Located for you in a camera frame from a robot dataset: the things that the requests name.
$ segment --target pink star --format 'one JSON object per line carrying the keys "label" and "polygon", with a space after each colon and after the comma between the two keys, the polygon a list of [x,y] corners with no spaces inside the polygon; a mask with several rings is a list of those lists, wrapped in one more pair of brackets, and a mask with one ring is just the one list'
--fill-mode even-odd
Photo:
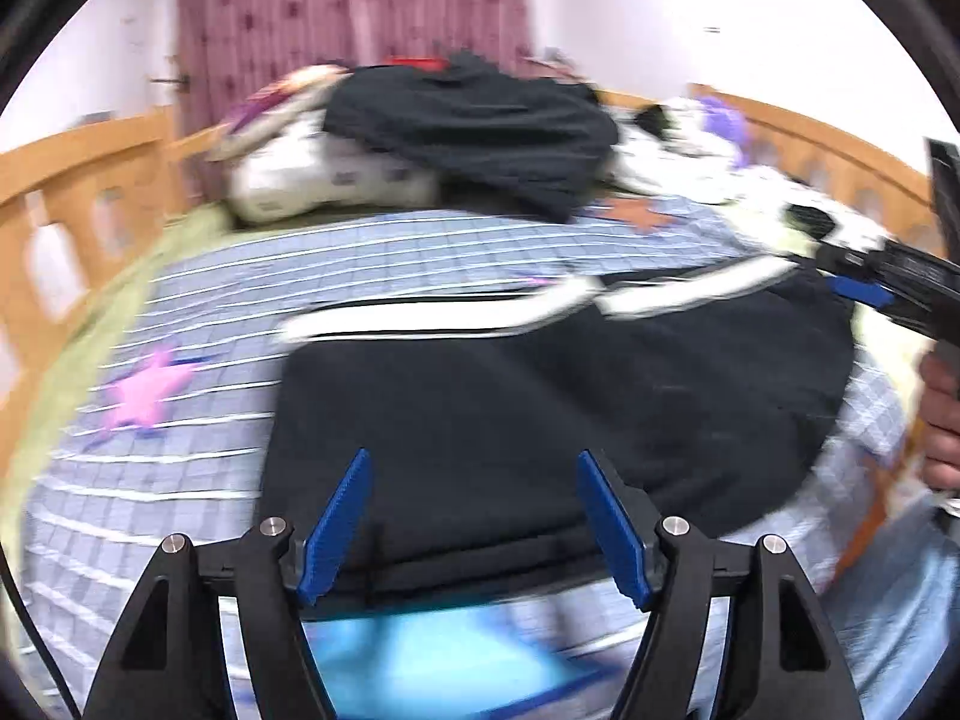
{"label": "pink star", "polygon": [[107,412],[104,430],[121,425],[152,428],[160,422],[160,401],[193,375],[195,362],[171,362],[170,349],[157,349],[136,373],[110,385],[117,404]]}

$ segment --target pillow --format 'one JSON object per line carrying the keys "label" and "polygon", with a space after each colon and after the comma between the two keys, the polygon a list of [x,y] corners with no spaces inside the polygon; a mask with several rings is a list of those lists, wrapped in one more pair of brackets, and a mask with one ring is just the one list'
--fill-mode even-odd
{"label": "pillow", "polygon": [[227,131],[230,134],[239,132],[264,111],[289,100],[293,95],[302,92],[314,83],[326,81],[330,76],[337,76],[343,72],[344,69],[337,65],[310,65],[294,70],[280,80],[268,83],[263,89],[250,95],[243,103],[238,103],[230,108],[227,116],[224,117]]}
{"label": "pillow", "polygon": [[224,136],[206,155],[208,162],[223,162],[239,159],[256,151],[263,143],[274,137],[287,124],[305,111],[323,108],[329,100],[337,82],[347,77],[345,74],[327,74],[299,93],[292,95],[283,103],[261,112],[246,127]]}
{"label": "pillow", "polygon": [[307,111],[230,172],[229,204],[248,224],[320,205],[429,208],[437,175],[388,153],[323,132],[323,111]]}

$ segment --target black cable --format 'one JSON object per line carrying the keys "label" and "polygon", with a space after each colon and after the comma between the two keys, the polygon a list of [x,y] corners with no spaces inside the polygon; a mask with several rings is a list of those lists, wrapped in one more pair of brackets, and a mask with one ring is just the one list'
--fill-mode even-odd
{"label": "black cable", "polygon": [[61,673],[59,666],[56,665],[56,661],[54,661],[53,656],[50,654],[50,650],[47,649],[47,645],[43,643],[40,631],[37,630],[37,626],[34,625],[34,621],[30,618],[27,605],[23,603],[23,598],[16,587],[16,582],[13,581],[13,572],[11,572],[10,565],[7,562],[7,555],[3,551],[3,544],[0,544],[0,581],[3,583],[8,597],[10,597],[10,602],[13,604],[13,610],[16,612],[16,616],[20,618],[20,622],[26,630],[27,636],[30,637],[32,644],[37,647],[37,653],[40,654],[43,665],[47,667],[47,671],[50,672],[50,676],[56,684],[56,689],[59,690],[61,698],[64,699],[64,704],[66,704],[66,709],[70,712],[70,716],[73,717],[73,720],[80,720],[80,709],[77,707],[77,702],[73,700],[73,694],[70,692],[66,680],[64,680],[64,674]]}

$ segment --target light blue cloth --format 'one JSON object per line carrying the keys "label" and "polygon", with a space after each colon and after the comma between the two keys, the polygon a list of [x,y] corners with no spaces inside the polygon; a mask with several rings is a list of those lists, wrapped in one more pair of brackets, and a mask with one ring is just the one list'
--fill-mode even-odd
{"label": "light blue cloth", "polygon": [[960,550],[920,500],[824,594],[865,720],[899,720],[947,647],[960,647]]}
{"label": "light blue cloth", "polygon": [[[519,641],[492,607],[304,625],[341,720],[516,717],[610,675]],[[237,691],[241,707],[253,693]]]}

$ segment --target blue gripper pad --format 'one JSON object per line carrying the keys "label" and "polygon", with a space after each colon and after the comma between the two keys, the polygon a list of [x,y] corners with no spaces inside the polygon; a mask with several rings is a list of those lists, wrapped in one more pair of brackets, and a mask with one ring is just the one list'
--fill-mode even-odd
{"label": "blue gripper pad", "polygon": [[370,453],[362,449],[356,453],[330,496],[317,527],[304,544],[304,573],[296,586],[301,603],[314,605],[333,587],[372,487]]}
{"label": "blue gripper pad", "polygon": [[886,308],[894,302],[894,293],[877,283],[868,284],[848,276],[832,276],[829,282],[834,293],[842,298],[856,300],[875,309]]}
{"label": "blue gripper pad", "polygon": [[644,607],[652,591],[643,573],[643,545],[589,452],[577,458],[577,494],[616,588],[637,608]]}

